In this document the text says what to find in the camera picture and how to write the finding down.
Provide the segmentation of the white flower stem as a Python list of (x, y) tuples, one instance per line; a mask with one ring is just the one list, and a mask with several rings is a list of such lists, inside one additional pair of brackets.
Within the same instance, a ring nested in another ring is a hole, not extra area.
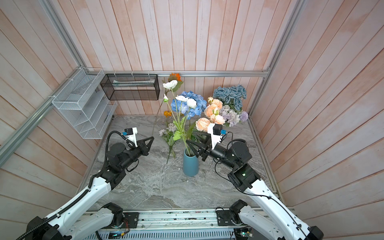
[(179, 84), (179, 81), (172, 80), (170, 82), (164, 82), (163, 87), (167, 93), (171, 93), (174, 97), (170, 100), (167, 97), (167, 93), (164, 94), (163, 102), (167, 104), (168, 109), (171, 111), (173, 117), (173, 124), (176, 126), (176, 131), (173, 134), (173, 140), (182, 140), (186, 147), (186, 155), (192, 157), (194, 154), (192, 153), (191, 148), (187, 144), (187, 140), (189, 139), (186, 124), (187, 120), (190, 120), (195, 116), (195, 111), (197, 108), (197, 101), (193, 98), (189, 98), (183, 95), (175, 94), (175, 90)]

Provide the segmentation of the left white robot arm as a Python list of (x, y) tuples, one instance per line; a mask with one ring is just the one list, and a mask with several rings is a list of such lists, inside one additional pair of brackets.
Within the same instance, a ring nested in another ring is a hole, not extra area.
[(44, 218), (35, 217), (20, 240), (82, 240), (107, 226), (124, 224), (122, 208), (109, 203), (95, 215), (79, 218), (100, 198), (112, 191), (130, 172), (129, 166), (148, 156), (154, 137), (132, 142), (124, 133), (124, 143), (106, 146), (102, 169), (90, 178), (88, 186), (56, 211)]

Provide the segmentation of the yellow orange flower stem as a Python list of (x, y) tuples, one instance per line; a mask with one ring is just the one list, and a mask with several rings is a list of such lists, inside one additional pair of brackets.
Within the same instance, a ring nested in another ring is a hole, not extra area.
[(172, 122), (172, 117), (173, 117), (172, 111), (164, 111), (164, 116), (166, 117), (166, 125), (168, 127), (169, 124)]

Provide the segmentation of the teal blue rose bouquet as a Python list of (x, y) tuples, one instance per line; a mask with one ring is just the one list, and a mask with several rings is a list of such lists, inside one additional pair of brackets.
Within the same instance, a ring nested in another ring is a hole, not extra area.
[(247, 98), (247, 91), (242, 85), (218, 87), (214, 90), (213, 98), (239, 112), (243, 110), (243, 100)]

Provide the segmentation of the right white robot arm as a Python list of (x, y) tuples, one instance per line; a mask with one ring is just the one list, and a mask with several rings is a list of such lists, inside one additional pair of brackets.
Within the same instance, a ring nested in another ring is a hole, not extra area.
[(259, 214), (242, 200), (230, 207), (231, 221), (255, 229), (268, 240), (321, 240), (324, 233), (317, 226), (309, 226), (292, 213), (269, 189), (261, 176), (249, 165), (252, 155), (247, 142), (234, 139), (227, 146), (221, 144), (222, 134), (194, 131), (195, 141), (188, 146), (197, 157), (213, 160), (231, 169), (227, 180), (242, 194), (249, 196), (266, 214)]

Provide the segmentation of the blue hydrangea mixed bouquet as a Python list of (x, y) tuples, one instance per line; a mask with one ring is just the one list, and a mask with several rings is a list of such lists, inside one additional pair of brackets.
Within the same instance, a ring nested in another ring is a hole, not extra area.
[(208, 106), (208, 102), (203, 98), (203, 96), (195, 94), (192, 91), (182, 92), (180, 95), (176, 96), (171, 103), (171, 110), (175, 113), (185, 115), (187, 120), (195, 117), (201, 116)]

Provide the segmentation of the teal ceramic vase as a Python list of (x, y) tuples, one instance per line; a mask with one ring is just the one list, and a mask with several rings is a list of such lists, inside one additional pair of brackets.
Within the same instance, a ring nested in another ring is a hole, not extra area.
[(194, 177), (199, 172), (199, 161), (198, 158), (193, 155), (189, 156), (188, 151), (184, 151), (183, 156), (183, 172), (186, 176)]

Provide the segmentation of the orange flower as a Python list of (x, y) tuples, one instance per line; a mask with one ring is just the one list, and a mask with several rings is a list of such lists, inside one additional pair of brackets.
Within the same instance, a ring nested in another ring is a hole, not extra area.
[[(174, 93), (176, 92), (180, 87), (181, 85), (183, 84), (183, 81), (181, 79), (181, 76), (179, 73), (171, 73), (168, 77), (168, 79), (166, 81), (163, 81), (163, 89), (164, 89), (164, 99), (166, 99), (166, 101), (168, 101), (168, 93)], [(153, 128), (152, 128), (152, 136), (154, 135), (154, 132), (155, 132), (155, 126), (157, 125), (157, 122), (158, 122), (158, 116), (159, 116), (159, 113), (160, 113), (160, 110), (162, 109), (162, 105), (163, 105), (163, 101), (160, 103), (160, 106), (158, 108), (158, 111), (155, 115), (155, 121), (154, 121), (154, 125), (153, 125)]]

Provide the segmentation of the pale peach rose spray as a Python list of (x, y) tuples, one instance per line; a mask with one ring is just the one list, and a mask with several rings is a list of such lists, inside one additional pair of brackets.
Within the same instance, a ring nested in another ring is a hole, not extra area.
[(200, 118), (195, 122), (196, 129), (200, 132), (207, 132), (210, 124), (224, 125), (226, 120), (220, 115), (222, 107), (222, 105), (217, 104), (208, 105), (204, 111), (206, 117)]

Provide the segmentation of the peach rose stem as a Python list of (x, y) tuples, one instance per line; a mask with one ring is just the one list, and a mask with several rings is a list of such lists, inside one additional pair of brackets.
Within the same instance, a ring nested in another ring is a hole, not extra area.
[(223, 107), (223, 102), (220, 101), (219, 99), (214, 99), (213, 97), (208, 98), (208, 103), (210, 105), (216, 105), (219, 108), (219, 110)]

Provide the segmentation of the pink white hydrangea bouquet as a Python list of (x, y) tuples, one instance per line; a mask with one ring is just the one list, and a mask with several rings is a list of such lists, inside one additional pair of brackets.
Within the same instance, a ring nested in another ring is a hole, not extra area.
[(229, 105), (224, 105), (220, 110), (220, 115), (225, 120), (225, 125), (228, 127), (233, 127), (239, 122), (245, 122), (249, 118), (249, 114), (245, 111), (236, 111), (232, 109)]

